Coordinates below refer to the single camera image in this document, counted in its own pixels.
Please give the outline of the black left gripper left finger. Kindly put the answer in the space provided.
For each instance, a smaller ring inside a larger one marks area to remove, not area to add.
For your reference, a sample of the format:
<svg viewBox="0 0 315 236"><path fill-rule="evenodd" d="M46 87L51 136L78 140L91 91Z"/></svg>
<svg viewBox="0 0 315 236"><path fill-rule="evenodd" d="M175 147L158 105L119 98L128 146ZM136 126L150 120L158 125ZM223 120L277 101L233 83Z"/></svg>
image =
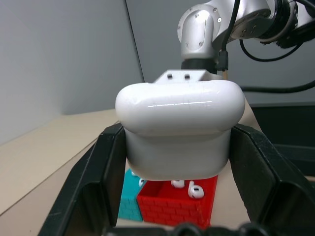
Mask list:
<svg viewBox="0 0 315 236"><path fill-rule="evenodd" d="M38 236L102 236L115 227L125 165L125 131L117 123L73 166Z"/></svg>

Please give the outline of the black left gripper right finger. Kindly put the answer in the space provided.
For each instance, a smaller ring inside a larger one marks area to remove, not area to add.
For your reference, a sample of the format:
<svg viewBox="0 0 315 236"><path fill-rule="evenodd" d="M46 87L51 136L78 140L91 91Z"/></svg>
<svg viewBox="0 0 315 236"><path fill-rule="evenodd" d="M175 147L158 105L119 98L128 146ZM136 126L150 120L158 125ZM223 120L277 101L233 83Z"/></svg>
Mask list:
<svg viewBox="0 0 315 236"><path fill-rule="evenodd" d="M229 160L251 222L273 236L315 236L315 188L262 132L234 126Z"/></svg>

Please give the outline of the white earbud charging case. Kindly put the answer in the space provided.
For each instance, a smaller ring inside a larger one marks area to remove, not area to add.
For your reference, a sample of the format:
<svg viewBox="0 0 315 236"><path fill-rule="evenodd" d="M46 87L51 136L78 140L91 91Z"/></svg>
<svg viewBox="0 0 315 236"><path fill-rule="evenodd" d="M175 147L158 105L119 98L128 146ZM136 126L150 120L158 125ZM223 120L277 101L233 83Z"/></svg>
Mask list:
<svg viewBox="0 0 315 236"><path fill-rule="evenodd" d="M226 80L134 84L116 97L129 166L147 180L218 175L244 110L242 90Z"/></svg>

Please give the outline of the teal brick-pattern bin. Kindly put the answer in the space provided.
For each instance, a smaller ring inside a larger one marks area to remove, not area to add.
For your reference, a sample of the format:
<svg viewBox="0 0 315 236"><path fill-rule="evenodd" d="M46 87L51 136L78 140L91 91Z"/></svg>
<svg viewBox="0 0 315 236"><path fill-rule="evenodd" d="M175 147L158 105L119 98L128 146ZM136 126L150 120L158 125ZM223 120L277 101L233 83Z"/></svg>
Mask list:
<svg viewBox="0 0 315 236"><path fill-rule="evenodd" d="M142 189L138 186L140 177L133 177L131 171L128 169L125 173L118 217L131 221L143 221L137 202L137 196Z"/></svg>

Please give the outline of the red brick-pattern bin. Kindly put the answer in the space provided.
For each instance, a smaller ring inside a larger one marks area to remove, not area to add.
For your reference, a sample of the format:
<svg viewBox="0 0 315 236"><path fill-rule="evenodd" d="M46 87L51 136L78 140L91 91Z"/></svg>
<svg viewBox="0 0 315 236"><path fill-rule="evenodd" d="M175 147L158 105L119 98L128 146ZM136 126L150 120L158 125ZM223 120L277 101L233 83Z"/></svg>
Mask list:
<svg viewBox="0 0 315 236"><path fill-rule="evenodd" d="M217 180L215 176L194 181L204 191L200 199L189 196L189 180L184 188L176 188L170 181L147 181L136 197L143 220L169 226L193 223L202 229L209 227Z"/></svg>

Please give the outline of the black flat panel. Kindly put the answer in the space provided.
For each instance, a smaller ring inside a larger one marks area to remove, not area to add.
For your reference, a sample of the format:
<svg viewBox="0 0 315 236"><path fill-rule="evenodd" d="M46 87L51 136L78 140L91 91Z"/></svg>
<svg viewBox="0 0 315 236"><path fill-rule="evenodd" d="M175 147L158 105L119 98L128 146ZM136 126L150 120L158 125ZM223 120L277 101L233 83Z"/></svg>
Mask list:
<svg viewBox="0 0 315 236"><path fill-rule="evenodd" d="M315 104L254 107L263 133L281 155L315 178Z"/></svg>

